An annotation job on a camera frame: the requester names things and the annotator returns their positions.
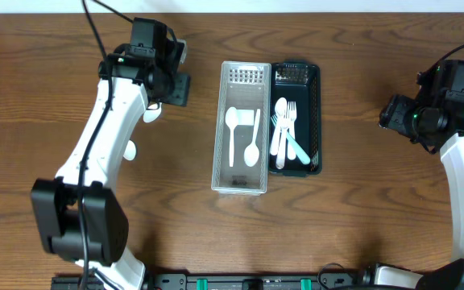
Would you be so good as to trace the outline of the white utensil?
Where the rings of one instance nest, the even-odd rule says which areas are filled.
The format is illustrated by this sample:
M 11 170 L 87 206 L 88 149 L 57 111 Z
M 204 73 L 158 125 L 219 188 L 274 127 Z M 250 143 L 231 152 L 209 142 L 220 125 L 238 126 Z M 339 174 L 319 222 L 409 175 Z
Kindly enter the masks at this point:
M 132 161 L 137 155 L 137 148 L 135 143 L 131 140 L 128 141 L 125 151 L 123 153 L 123 158 L 128 161 Z

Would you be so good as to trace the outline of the white spoon hidden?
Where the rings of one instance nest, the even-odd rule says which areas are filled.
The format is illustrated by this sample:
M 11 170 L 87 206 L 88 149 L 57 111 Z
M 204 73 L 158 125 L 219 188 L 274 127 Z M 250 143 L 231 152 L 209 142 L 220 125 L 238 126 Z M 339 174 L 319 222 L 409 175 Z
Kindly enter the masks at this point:
M 245 164 L 248 167 L 254 167 L 259 159 L 259 149 L 256 145 L 256 139 L 259 131 L 260 114 L 260 109 L 257 109 L 255 112 L 252 140 L 251 143 L 246 147 L 243 155 Z

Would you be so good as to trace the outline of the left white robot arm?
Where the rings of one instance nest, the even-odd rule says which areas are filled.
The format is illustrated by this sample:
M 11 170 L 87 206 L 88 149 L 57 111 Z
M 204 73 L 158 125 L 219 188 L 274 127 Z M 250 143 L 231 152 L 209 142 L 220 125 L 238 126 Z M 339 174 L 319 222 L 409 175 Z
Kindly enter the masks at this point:
M 122 160 L 135 157 L 132 132 L 140 119 L 158 118 L 162 104 L 185 106 L 190 76 L 157 97 L 149 81 L 101 74 L 97 97 L 77 145 L 52 180 L 38 179 L 31 202 L 43 249 L 83 268 L 75 285 L 88 289 L 93 273 L 105 289 L 140 289 L 147 270 L 127 247 L 128 219 L 115 196 Z

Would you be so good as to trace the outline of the white plastic fork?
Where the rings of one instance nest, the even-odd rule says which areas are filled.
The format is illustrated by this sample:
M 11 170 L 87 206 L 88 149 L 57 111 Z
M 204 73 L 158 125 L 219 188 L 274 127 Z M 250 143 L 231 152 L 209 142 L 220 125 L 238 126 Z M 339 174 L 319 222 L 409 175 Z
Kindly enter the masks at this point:
M 288 103 L 288 112 L 289 112 L 289 120 L 290 120 L 288 132 L 289 132 L 289 135 L 292 138 L 294 138 L 295 137 L 294 125 L 295 125 L 295 121 L 296 121 L 296 118 L 297 118 L 296 103 L 294 101 L 290 101 Z M 293 145 L 291 145 L 289 143 L 288 144 L 288 159 L 289 160 L 294 160 L 295 158 L 296 158 L 295 150 L 293 148 Z

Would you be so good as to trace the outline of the white spoon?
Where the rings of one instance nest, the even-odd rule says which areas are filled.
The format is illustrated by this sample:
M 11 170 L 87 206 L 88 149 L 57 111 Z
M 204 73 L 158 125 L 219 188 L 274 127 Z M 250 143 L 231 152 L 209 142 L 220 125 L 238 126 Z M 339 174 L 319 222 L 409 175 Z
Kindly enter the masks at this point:
M 162 113 L 162 104 L 153 103 L 147 107 L 143 114 L 143 121 L 145 123 L 154 122 Z
M 234 166 L 234 129 L 238 125 L 238 110 L 231 106 L 226 111 L 225 123 L 230 131 L 229 139 L 229 166 L 232 168 Z
M 278 118 L 281 118 L 285 115 L 287 109 L 287 100 L 284 97 L 281 97 L 275 103 L 275 113 L 271 116 L 271 120 L 275 123 L 275 128 L 273 131 L 271 145 L 270 145 L 270 154 L 277 155 L 278 154 L 278 146 L 280 144 L 280 135 L 281 135 L 281 127 L 278 123 Z

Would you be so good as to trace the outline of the pink plastic fork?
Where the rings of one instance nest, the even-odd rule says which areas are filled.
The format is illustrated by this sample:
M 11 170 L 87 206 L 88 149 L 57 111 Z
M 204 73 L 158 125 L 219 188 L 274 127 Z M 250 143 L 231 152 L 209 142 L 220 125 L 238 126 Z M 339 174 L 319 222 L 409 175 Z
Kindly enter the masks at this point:
M 287 146 L 287 133 L 288 133 L 288 127 L 290 123 L 289 119 L 289 108 L 285 110 L 284 116 L 280 119 L 280 144 L 279 144 L 279 149 L 276 157 L 276 162 L 275 165 L 278 169 L 283 169 L 285 165 L 285 159 L 286 159 L 286 146 Z

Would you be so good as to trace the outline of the pale green plastic fork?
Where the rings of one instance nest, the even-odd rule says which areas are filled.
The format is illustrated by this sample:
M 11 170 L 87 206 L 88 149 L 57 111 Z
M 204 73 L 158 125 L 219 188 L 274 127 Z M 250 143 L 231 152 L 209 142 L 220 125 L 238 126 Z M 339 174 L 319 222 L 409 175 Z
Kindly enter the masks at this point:
M 286 130 L 281 129 L 280 131 L 279 143 L 275 145 L 276 153 L 272 153 L 272 149 L 270 149 L 270 154 L 275 156 L 275 167 L 277 169 L 283 169 L 285 166 L 286 145 L 282 146 L 283 135 L 285 135 L 286 143 L 294 147 L 296 157 L 301 161 L 301 163 L 309 164 L 310 157 L 300 144 Z

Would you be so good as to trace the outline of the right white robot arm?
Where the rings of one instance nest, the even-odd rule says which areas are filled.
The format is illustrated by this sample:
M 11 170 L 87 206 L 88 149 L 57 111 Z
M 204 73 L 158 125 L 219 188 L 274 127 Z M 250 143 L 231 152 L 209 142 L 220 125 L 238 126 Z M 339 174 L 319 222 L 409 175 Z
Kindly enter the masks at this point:
M 379 125 L 438 152 L 449 184 L 453 219 L 452 262 L 427 274 L 376 264 L 357 278 L 373 289 L 464 289 L 464 101 L 427 101 L 396 95 Z

